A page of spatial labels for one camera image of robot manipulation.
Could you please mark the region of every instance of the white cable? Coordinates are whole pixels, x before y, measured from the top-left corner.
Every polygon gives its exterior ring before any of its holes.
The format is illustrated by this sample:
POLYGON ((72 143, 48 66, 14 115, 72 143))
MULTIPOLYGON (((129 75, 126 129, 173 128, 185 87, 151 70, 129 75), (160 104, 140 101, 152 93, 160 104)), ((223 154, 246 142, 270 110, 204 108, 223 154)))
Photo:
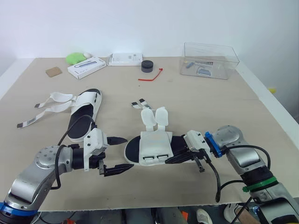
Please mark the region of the white cable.
POLYGON ((32 222, 31 224, 34 224, 34 223, 36 223, 36 222, 39 220, 39 217, 41 216, 41 214, 42 214, 42 212, 40 212, 40 213, 39 213, 39 215, 38 215, 37 219, 36 219, 34 222, 32 222))

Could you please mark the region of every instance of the white box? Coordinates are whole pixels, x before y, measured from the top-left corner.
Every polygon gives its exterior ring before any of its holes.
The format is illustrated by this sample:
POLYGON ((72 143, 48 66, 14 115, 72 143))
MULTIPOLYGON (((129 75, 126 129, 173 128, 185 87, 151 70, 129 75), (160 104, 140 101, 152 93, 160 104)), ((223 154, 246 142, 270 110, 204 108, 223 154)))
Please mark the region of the white box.
POLYGON ((98 57, 91 57, 85 61, 68 67, 67 70, 77 79, 82 79, 85 76, 88 76, 104 67, 106 67, 105 61, 99 59, 98 57))
POLYGON ((114 53, 110 55, 109 66, 141 66, 142 53, 114 53))

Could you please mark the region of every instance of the red cable tie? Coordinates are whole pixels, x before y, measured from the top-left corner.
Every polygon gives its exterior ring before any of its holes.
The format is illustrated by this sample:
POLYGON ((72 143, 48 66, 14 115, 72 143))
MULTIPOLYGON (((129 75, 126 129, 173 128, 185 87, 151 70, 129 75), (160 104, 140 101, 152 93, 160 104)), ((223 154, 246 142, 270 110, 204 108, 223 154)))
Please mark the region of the red cable tie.
POLYGON ((149 81, 149 82, 154 81, 160 75, 161 71, 163 71, 163 68, 160 68, 159 70, 160 70, 159 73, 153 79, 142 79, 142 78, 139 78, 138 81, 149 81))

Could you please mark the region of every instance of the blue flange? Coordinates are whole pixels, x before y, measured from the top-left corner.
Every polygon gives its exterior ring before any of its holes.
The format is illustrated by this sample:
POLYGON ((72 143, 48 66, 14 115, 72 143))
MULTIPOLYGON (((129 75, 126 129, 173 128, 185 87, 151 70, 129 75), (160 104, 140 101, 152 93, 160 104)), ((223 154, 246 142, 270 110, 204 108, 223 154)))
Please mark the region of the blue flange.
POLYGON ((210 143, 212 144, 212 146, 214 147, 215 151, 216 151, 216 156, 217 158, 222 157, 222 152, 220 151, 219 146, 217 145, 217 143, 214 141, 213 139, 213 135, 210 134, 209 132, 205 133, 205 137, 210 141, 210 143))
POLYGON ((0 211, 8 212, 9 214, 13 214, 15 216, 33 216, 37 213, 37 210, 24 211, 24 210, 14 209, 12 207, 9 207, 4 202, 0 202, 0 211))

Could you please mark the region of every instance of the green ring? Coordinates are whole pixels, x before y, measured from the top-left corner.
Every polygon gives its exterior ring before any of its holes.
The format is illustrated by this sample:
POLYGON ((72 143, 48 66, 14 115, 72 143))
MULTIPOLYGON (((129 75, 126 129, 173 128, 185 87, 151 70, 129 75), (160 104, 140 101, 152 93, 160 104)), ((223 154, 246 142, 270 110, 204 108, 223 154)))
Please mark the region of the green ring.
POLYGON ((255 184, 252 184, 252 185, 247 186, 247 187, 243 187, 243 191, 244 192, 252 191, 254 189, 264 187, 264 186, 266 186, 266 185, 268 185, 270 183, 273 183, 275 181, 277 181, 277 179, 276 179, 276 177, 273 176, 273 177, 271 177, 271 178, 269 178, 269 179, 267 179, 265 181, 262 181, 262 182, 259 182, 259 183, 255 183, 255 184))

